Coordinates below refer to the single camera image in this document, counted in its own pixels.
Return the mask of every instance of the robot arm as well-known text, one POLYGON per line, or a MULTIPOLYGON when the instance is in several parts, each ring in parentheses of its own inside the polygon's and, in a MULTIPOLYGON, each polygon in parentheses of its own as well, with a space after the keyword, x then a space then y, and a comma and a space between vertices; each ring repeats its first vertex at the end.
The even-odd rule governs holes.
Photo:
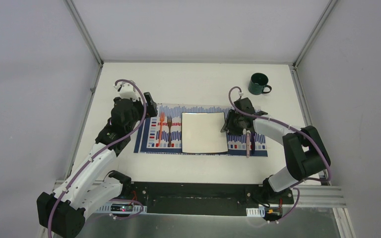
MULTIPOLYGON (((234 105, 244 113, 262 116, 263 118, 255 119, 235 110, 230 110, 222 131, 227 131, 233 135, 242 135, 244 130, 254 131, 264 134, 284 146, 286 166, 263 181, 259 192, 261 202, 269 203, 276 200, 280 195, 287 194, 289 187, 325 169, 325 164, 317 150, 302 135, 281 124, 270 121, 271 117, 266 112, 260 111, 256 113, 248 98, 239 99, 234 102, 234 105)), ((292 126, 292 128, 308 135, 318 146, 328 165, 330 165, 328 153, 315 127, 306 126, 300 128, 292 126)))
POLYGON ((117 171, 109 173, 108 178, 96 188, 90 188, 103 169, 116 159, 129 143, 130 137, 119 143, 116 141, 134 130, 136 123, 143 118, 144 106, 145 118, 157 116, 157 104, 149 93, 143 94, 146 100, 146 105, 143 105, 130 83, 115 84, 115 88, 120 96, 114 99, 111 117, 98 134, 96 143, 85 160, 52 194, 43 192, 37 199, 40 225, 47 228, 49 220, 52 219, 51 230, 64 238, 76 237, 85 220, 94 211, 125 192, 131 178, 117 171))

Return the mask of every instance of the fork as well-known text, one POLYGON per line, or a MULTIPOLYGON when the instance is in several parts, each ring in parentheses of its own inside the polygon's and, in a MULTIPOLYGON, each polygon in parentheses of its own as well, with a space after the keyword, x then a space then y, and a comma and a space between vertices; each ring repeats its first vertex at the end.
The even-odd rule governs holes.
POLYGON ((172 147, 172 117, 167 116, 167 126, 169 127, 169 144, 167 144, 167 147, 172 147))
POLYGON ((164 122, 164 112, 161 113, 160 115, 160 131, 158 132, 158 146, 160 146, 160 142, 161 142, 161 133, 163 132, 162 130, 163 122, 164 122))

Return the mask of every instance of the white table surface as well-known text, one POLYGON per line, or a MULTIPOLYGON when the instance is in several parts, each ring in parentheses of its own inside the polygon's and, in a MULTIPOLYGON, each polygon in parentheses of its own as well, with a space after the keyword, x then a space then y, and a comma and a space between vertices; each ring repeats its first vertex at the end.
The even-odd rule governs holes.
MULTIPOLYGON (((117 79, 133 80, 142 92, 150 92, 156 103, 229 105, 228 91, 240 86, 249 97, 276 119, 303 126, 302 112, 288 65, 214 63, 105 63, 90 113, 85 124, 73 170, 87 156, 94 139, 110 117, 113 84, 117 79), (248 83, 252 74, 264 73, 272 92, 252 95, 248 83)), ((232 94, 238 99, 238 93, 232 94)), ((268 157, 162 155, 134 153, 136 133, 118 158, 98 177, 118 170, 133 181, 197 183, 262 183, 285 166, 283 147, 266 138, 268 157)), ((308 181, 306 184, 319 184, 308 181)))

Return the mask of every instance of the placemat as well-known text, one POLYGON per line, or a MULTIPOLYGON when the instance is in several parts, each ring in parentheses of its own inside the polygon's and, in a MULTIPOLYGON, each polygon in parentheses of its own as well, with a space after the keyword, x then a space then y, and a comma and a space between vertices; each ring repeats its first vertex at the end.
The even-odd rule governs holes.
MULTIPOLYGON (((218 113, 224 112, 227 118, 230 106, 198 106, 198 105, 180 105, 180 104, 158 104, 158 117, 148 118, 144 125, 138 130, 135 143, 135 153, 150 154, 184 154, 182 152, 182 113, 218 113), (158 143, 160 131, 160 115, 164 112, 165 119, 162 126, 161 141, 158 143), (172 146, 168 147, 169 128, 167 127, 167 116, 172 117, 173 125, 171 127, 172 146)), ((251 156, 268 156, 266 150, 265 136, 255 134, 255 152, 251 156)), ((227 135, 228 152, 208 155, 240 155, 246 156, 246 136, 245 135, 227 135)))

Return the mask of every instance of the white plate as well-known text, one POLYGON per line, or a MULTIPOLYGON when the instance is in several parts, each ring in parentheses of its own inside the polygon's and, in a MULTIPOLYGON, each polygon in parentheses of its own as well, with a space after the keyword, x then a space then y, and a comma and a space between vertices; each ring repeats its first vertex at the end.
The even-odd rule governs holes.
POLYGON ((182 151, 227 152, 226 133, 220 132, 224 122, 224 113, 182 113, 182 151))

